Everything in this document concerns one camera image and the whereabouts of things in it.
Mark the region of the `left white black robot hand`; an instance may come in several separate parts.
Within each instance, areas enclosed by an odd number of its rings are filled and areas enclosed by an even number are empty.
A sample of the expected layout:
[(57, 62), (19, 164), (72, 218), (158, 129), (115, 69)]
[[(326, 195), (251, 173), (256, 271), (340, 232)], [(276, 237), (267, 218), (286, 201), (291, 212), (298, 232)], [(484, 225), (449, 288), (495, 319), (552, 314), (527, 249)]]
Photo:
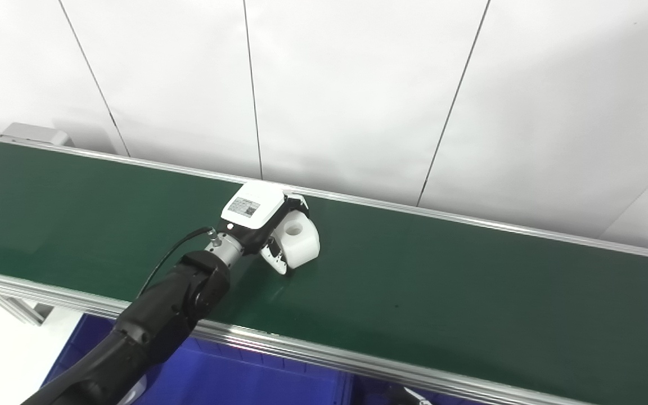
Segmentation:
[(229, 266), (259, 254), (278, 274), (287, 275), (319, 256), (321, 239), (303, 195), (250, 181), (224, 206), (208, 249)]

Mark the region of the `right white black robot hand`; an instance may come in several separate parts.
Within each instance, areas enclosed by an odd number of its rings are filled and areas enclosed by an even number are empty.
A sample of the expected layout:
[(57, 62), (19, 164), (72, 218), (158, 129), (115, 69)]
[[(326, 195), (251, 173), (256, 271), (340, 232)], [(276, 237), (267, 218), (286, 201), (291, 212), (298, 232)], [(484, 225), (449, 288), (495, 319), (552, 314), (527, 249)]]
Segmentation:
[(432, 403), (423, 395), (405, 386), (403, 387), (403, 398), (401, 399), (401, 402), (403, 402), (403, 404), (432, 405)]

